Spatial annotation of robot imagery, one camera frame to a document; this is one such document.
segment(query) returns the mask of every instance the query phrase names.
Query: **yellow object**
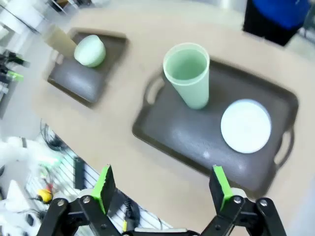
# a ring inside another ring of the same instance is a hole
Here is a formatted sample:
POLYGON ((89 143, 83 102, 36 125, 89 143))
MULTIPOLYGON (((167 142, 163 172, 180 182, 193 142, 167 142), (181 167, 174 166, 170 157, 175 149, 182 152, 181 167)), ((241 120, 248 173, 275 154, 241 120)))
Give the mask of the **yellow object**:
POLYGON ((123 232, 127 231, 127 222, 124 220, 123 222, 123 232))
POLYGON ((53 198, 51 191, 48 189, 39 189, 37 195, 42 199, 43 203, 49 203, 53 198))

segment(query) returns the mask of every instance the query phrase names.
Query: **white plate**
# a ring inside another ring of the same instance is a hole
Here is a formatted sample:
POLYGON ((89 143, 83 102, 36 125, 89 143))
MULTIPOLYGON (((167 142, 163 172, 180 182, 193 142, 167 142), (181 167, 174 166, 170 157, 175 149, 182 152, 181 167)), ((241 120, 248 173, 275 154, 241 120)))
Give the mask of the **white plate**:
POLYGON ((225 110, 221 132, 226 143, 235 151, 253 153, 262 149, 271 134, 271 119, 259 102, 241 99, 225 110))

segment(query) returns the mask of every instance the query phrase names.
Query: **blue shirt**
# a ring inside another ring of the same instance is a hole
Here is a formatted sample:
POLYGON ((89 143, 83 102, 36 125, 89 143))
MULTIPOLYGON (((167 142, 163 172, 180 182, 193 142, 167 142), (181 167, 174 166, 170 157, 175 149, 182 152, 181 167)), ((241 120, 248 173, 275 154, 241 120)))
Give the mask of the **blue shirt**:
POLYGON ((311 7, 308 0, 253 0, 253 2, 262 15, 287 29, 303 23, 311 7))

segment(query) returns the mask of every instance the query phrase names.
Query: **dark gray tray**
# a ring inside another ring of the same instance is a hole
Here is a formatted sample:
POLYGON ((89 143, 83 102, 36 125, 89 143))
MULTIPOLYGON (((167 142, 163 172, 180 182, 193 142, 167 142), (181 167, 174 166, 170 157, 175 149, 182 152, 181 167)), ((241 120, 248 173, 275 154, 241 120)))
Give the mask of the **dark gray tray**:
POLYGON ((288 159, 294 143, 293 125, 298 110, 297 97, 269 81, 245 71, 210 62, 210 99, 202 110, 190 109, 164 73, 154 76, 146 88, 143 107, 133 127, 139 139, 209 175, 213 165, 223 166, 232 186, 241 187, 248 196, 263 196, 277 170, 288 159), (163 79, 155 102, 148 102, 152 86, 163 79), (231 149, 221 134, 221 118, 235 100, 249 98, 260 102, 269 112, 272 131, 259 151, 242 154, 231 149), (291 138, 285 157, 274 161, 284 132, 291 138))
POLYGON ((126 36, 122 33, 94 29, 75 29, 71 33, 71 38, 78 44, 91 34, 97 35, 105 45, 104 61, 97 67, 89 68, 74 58, 64 58, 61 64, 55 63, 47 80, 85 105, 92 105, 98 101, 104 90, 106 77, 114 64, 122 57, 128 43, 126 36))

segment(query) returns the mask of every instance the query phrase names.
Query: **beige object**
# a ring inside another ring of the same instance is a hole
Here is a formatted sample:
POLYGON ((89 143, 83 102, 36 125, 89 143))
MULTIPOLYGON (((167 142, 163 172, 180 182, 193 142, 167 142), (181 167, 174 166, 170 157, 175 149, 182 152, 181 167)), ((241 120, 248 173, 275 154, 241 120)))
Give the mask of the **beige object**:
MULTIPOLYGON (((74 16, 72 26, 123 32, 130 40, 129 48, 112 71, 106 93, 92 109, 42 80, 33 99, 37 114, 97 171, 112 164, 116 186, 173 227, 201 232, 215 209, 206 176, 131 132, 144 88, 154 73, 161 72, 165 53, 178 43, 195 42, 203 45, 211 58, 294 92, 300 105, 294 148, 267 194, 284 226, 289 227, 314 176, 313 64, 241 31, 177 15, 89 9, 74 16)), ((232 235, 246 233, 235 229, 232 235)))
POLYGON ((73 58, 75 42, 70 38, 68 34, 62 31, 56 25, 50 25, 45 33, 42 35, 45 43, 50 47, 61 53, 67 58, 73 58))

